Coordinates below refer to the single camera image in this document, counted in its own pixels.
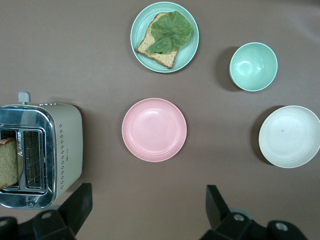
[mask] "silver toaster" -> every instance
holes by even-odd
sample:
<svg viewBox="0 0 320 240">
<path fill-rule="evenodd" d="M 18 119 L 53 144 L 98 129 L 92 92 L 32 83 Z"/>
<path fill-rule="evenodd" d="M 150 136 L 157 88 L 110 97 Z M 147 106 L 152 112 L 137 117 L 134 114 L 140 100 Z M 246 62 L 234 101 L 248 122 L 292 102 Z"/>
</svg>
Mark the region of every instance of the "silver toaster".
<svg viewBox="0 0 320 240">
<path fill-rule="evenodd" d="M 0 204 L 41 209 L 81 175 L 82 117 L 71 104 L 29 104 L 28 92 L 18 97 L 21 104 L 0 107 L 0 139 L 16 138 L 18 160 L 18 183 L 0 190 Z"/>
</svg>

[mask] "pink plate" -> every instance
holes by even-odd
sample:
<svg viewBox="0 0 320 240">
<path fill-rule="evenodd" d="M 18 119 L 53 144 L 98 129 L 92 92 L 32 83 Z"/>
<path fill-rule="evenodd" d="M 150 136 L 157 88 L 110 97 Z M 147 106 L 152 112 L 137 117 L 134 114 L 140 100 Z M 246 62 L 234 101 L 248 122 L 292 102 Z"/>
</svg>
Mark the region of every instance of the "pink plate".
<svg viewBox="0 0 320 240">
<path fill-rule="evenodd" d="M 161 162 L 180 151 L 187 137 L 187 124 L 171 102 L 147 98 L 133 105 L 124 116 L 122 137 L 137 158 Z"/>
</svg>

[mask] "bowl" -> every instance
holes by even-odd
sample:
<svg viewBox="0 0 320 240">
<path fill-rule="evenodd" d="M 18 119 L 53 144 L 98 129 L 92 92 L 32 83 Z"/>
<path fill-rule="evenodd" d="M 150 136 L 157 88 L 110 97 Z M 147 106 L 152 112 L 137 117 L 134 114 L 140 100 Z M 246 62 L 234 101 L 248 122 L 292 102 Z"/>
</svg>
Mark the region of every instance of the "bowl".
<svg viewBox="0 0 320 240">
<path fill-rule="evenodd" d="M 271 113 L 259 132 L 263 156 L 281 168 L 309 162 L 320 149 L 320 120 L 303 106 L 284 106 Z"/>
<path fill-rule="evenodd" d="M 278 61 L 274 51 L 260 42 L 249 42 L 233 54 L 229 73 L 239 88 L 256 92 L 268 87 L 276 77 Z"/>
</svg>

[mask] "sandwich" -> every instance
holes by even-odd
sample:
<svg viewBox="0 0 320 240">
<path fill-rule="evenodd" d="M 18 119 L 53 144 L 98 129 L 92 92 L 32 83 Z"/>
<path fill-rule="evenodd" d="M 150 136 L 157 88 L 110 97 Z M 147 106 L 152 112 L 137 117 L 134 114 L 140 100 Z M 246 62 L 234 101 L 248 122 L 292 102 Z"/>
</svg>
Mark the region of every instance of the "sandwich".
<svg viewBox="0 0 320 240">
<path fill-rule="evenodd" d="M 172 69 L 177 54 L 191 37 L 192 27 L 178 11 L 160 12 L 149 24 L 136 52 Z"/>
</svg>

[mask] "plate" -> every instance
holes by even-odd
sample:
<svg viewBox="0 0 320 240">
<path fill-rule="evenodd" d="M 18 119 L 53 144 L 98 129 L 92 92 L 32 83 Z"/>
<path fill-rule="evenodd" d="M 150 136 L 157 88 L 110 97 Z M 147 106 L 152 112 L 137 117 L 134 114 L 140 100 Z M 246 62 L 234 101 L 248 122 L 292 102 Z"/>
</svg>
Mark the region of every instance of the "plate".
<svg viewBox="0 0 320 240">
<path fill-rule="evenodd" d="M 136 52 L 137 47 L 144 39 L 149 24 L 161 12 L 180 12 L 191 24 L 192 33 L 189 42 L 184 45 L 176 56 L 172 69 L 160 65 L 154 60 Z M 146 68 L 158 73 L 172 73 L 185 67 L 194 57 L 199 45 L 199 30 L 194 17 L 184 7 L 167 1 L 153 3 L 143 9 L 135 18 L 130 34 L 131 47 L 135 57 Z"/>
<path fill-rule="evenodd" d="M 161 162 L 180 151 L 187 137 L 187 124 L 173 103 L 147 98 L 133 105 L 124 116 L 122 137 L 137 158 Z"/>
<path fill-rule="evenodd" d="M 309 162 L 320 149 L 320 121 L 302 106 L 285 106 L 270 114 L 259 132 L 264 157 L 281 168 Z"/>
</svg>

